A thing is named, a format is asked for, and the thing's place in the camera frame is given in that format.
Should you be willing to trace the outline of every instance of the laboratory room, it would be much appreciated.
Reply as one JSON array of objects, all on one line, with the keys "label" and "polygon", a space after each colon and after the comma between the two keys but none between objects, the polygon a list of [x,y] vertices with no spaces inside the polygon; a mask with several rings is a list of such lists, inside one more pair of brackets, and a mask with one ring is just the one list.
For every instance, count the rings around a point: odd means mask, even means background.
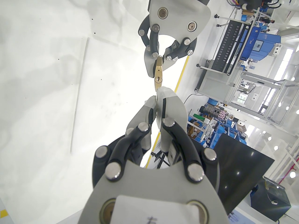
[{"label": "laboratory room", "polygon": [[299,223],[299,0],[0,11],[0,224]]}]

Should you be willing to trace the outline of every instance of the robotic hand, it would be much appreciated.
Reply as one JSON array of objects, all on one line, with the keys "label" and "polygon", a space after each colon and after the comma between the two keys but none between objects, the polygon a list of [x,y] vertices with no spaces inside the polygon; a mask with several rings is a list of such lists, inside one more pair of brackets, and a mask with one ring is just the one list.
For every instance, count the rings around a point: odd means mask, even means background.
[{"label": "robotic hand", "polygon": [[[242,8],[253,9],[253,0]],[[177,59],[192,55],[198,35],[208,23],[211,11],[207,7],[209,0],[149,0],[149,15],[141,23],[138,34],[145,45],[144,62],[147,74],[156,78],[156,64],[159,56],[159,35],[175,38],[166,48],[162,57],[162,69],[175,64]]]},{"label": "robotic hand", "polygon": [[[170,167],[149,170],[139,167],[151,147],[151,126],[157,118],[161,132],[160,149]],[[226,223],[228,218],[217,195],[219,163],[214,150],[192,142],[187,135],[188,114],[183,102],[166,87],[150,97],[128,124],[125,135],[108,146],[99,147],[94,155],[94,190],[86,203],[79,224],[86,223],[154,223],[148,207],[167,204],[195,208],[195,218],[182,215],[181,223]]]}]

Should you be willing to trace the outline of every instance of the black robotic finger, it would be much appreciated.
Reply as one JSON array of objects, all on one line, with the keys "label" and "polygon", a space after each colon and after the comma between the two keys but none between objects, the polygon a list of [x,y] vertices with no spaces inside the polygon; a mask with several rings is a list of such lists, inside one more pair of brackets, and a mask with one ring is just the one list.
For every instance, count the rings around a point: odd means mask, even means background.
[{"label": "black robotic finger", "polygon": [[194,144],[184,129],[171,118],[165,118],[162,127],[171,135],[178,147],[184,164],[186,178],[192,183],[199,183],[204,174],[200,157]]},{"label": "black robotic finger", "polygon": [[94,161],[93,161],[93,187],[95,188],[96,184],[100,180],[100,178],[105,173],[105,168],[108,164],[108,160],[111,156],[112,151],[114,150],[116,144],[124,138],[125,135],[121,136],[120,138],[113,141],[108,146],[100,146],[95,154],[94,154]]},{"label": "black robotic finger", "polygon": [[111,153],[105,174],[108,180],[115,182],[121,179],[124,174],[126,161],[140,164],[143,156],[141,140],[150,132],[150,126],[142,122],[129,134],[120,139]]},{"label": "black robotic finger", "polygon": [[196,43],[197,43],[197,38],[195,38],[187,47],[187,49],[185,50],[185,55],[192,55],[194,53],[195,47],[196,47]]},{"label": "black robotic finger", "polygon": [[149,35],[149,47],[150,52],[154,58],[157,58],[159,55],[158,50],[158,33],[159,33],[160,27],[157,24],[154,24],[151,28],[151,32]]},{"label": "black robotic finger", "polygon": [[142,21],[142,23],[138,29],[138,34],[139,34],[139,36],[141,36],[141,39],[142,39],[145,47],[150,44],[150,40],[147,36],[149,29],[150,29],[150,15],[148,15],[144,18],[144,20]]},{"label": "black robotic finger", "polygon": [[216,152],[211,148],[204,148],[198,141],[191,140],[202,162],[205,175],[211,182],[215,191],[219,190],[220,167]]},{"label": "black robotic finger", "polygon": [[189,38],[184,38],[181,44],[179,44],[176,40],[174,43],[171,45],[171,51],[165,55],[166,60],[172,60],[177,58],[182,58],[187,55],[186,51],[190,45],[190,39]]}]

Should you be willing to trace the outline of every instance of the metal screw head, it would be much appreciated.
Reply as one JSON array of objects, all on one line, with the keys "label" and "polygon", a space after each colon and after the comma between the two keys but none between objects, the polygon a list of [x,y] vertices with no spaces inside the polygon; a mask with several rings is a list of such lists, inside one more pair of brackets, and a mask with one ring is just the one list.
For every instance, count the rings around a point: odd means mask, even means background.
[{"label": "metal screw head", "polygon": [[159,32],[160,31],[160,27],[158,24],[154,24],[152,27],[153,32]]},{"label": "metal screw head", "polygon": [[114,205],[115,205],[115,198],[111,198],[107,200],[101,210],[100,210],[100,223],[101,224],[109,224],[111,221]]},{"label": "metal screw head", "polygon": [[139,30],[139,32],[138,32],[138,34],[139,34],[139,36],[144,36],[144,30]]},{"label": "metal screw head", "polygon": [[164,123],[164,125],[167,126],[167,127],[172,127],[172,126],[174,126],[175,121],[174,121],[173,118],[167,117],[167,118],[165,118],[165,119],[163,120],[163,123]]},{"label": "metal screw head", "polygon": [[146,132],[149,129],[149,125],[146,122],[141,122],[138,125],[138,129],[142,132]]},{"label": "metal screw head", "polygon": [[97,150],[95,151],[95,156],[97,158],[103,158],[108,152],[108,148],[107,146],[101,146],[99,148],[97,148]]},{"label": "metal screw head", "polygon": [[191,21],[191,22],[189,22],[189,24],[187,26],[187,30],[190,31],[190,32],[195,31],[196,26],[197,26],[196,22]]},{"label": "metal screw head", "polygon": [[187,55],[190,56],[190,55],[192,55],[192,54],[193,54],[193,50],[192,50],[192,49],[189,49],[188,52],[187,52]]},{"label": "metal screw head", "polygon": [[165,19],[167,17],[167,15],[168,15],[168,11],[166,8],[164,8],[164,7],[159,8],[158,17],[160,19]]},{"label": "metal screw head", "polygon": [[121,166],[113,161],[109,163],[105,169],[105,176],[107,179],[116,179],[121,174]]},{"label": "metal screw head", "polygon": [[205,154],[205,157],[210,161],[215,161],[217,158],[217,154],[216,154],[215,150],[213,150],[211,148],[205,148],[204,154]]},{"label": "metal screw head", "polygon": [[154,52],[154,53],[152,53],[152,56],[154,57],[154,58],[157,58],[158,57],[158,52]]},{"label": "metal screw head", "polygon": [[187,168],[187,171],[189,177],[197,182],[200,182],[205,176],[202,166],[197,163],[190,164]]},{"label": "metal screw head", "polygon": [[134,130],[133,127],[128,128],[128,129],[126,130],[126,136],[128,136],[128,135],[131,133],[131,131],[133,131],[133,130]]},{"label": "metal screw head", "polygon": [[189,38],[186,38],[185,40],[184,40],[184,45],[189,45],[190,44],[190,39]]}]

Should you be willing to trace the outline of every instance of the black monitor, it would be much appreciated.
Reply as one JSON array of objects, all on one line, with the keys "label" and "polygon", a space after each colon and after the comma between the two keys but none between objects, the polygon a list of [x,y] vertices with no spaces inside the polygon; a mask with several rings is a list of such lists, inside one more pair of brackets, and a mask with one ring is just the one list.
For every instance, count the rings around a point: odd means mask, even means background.
[{"label": "black monitor", "polygon": [[229,214],[255,187],[274,160],[226,134],[221,135],[214,150],[220,165],[218,196]]}]

